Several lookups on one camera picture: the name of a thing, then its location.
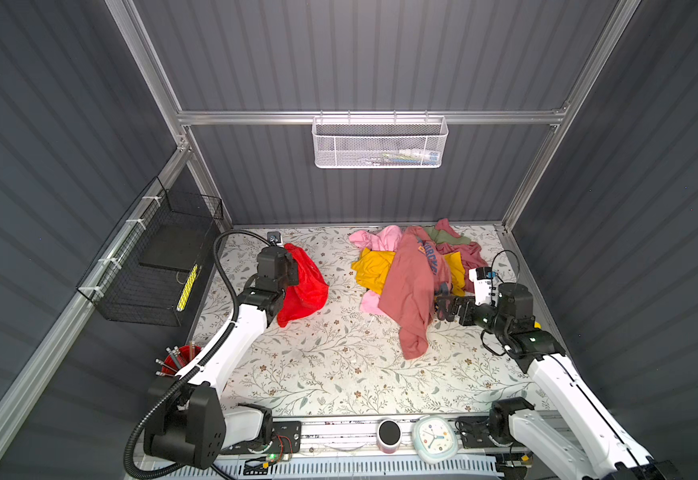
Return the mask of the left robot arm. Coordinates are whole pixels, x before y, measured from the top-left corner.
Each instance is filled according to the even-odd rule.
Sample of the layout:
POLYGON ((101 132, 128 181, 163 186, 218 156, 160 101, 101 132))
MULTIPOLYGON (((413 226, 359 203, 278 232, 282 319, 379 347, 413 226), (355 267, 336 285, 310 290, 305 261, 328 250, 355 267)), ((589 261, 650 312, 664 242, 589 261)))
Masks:
POLYGON ((232 294, 231 317, 206 347, 174 377, 159 378, 150 388, 154 404, 126 447, 132 477, 159 478, 185 466, 205 470, 231 447, 271 444, 269 408, 222 407, 232 373, 282 310, 287 289, 298 284, 298 265, 287 249, 266 246, 257 262, 252 284, 232 294))

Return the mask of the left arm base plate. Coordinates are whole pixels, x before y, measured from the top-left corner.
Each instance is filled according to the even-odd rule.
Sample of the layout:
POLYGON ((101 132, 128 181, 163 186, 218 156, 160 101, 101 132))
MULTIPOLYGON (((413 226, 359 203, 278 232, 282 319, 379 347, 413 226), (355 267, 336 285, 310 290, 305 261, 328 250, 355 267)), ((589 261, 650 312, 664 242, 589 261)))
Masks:
POLYGON ((295 454, 300 452, 303 423, 300 421, 275 421, 265 442, 247 441, 221 451, 221 456, 295 454))

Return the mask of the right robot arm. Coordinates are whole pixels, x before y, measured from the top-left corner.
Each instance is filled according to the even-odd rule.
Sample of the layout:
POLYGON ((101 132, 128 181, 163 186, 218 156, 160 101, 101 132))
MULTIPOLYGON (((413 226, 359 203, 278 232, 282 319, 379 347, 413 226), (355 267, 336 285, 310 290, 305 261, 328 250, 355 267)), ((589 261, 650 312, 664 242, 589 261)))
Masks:
POLYGON ((528 448, 560 479, 679 479, 669 460, 657 460, 588 387, 563 346, 536 325, 534 298, 524 285, 506 282, 489 303, 472 297, 440 294, 439 319, 477 326, 498 341, 500 355, 513 360, 552 401, 570 428, 568 440, 528 400, 521 397, 492 404, 487 420, 491 440, 528 448))

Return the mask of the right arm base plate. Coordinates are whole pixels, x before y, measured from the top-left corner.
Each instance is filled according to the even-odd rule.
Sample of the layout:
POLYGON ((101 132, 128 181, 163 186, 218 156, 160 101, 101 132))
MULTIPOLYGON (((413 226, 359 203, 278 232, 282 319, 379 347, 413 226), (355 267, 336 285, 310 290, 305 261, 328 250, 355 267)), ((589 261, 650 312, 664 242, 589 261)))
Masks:
POLYGON ((495 439, 490 433, 487 416, 460 416, 454 420, 454 427, 462 446, 467 449, 524 448, 514 440, 495 439))

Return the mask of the red fleece cloth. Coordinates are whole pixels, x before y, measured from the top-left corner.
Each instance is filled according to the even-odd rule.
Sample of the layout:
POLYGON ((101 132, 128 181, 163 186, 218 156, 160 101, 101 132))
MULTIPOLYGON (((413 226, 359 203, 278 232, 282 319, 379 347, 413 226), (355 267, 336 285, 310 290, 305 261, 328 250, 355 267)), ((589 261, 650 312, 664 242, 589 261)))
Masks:
POLYGON ((326 305, 329 296, 329 286, 307 252, 292 243, 285 244, 284 248, 297 262, 299 284, 286 291, 283 308, 277 316, 280 328, 318 312, 326 305))

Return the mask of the dusty rose shirt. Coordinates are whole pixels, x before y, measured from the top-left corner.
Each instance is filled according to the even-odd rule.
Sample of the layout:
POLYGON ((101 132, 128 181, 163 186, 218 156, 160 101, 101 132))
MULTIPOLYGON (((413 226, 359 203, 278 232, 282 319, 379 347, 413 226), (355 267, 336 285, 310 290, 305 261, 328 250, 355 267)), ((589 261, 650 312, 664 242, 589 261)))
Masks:
POLYGON ((387 275, 379 308, 399 326, 403 357, 414 360, 428 348, 427 330, 435 297, 452 287, 450 266, 421 226, 408 227, 387 275))

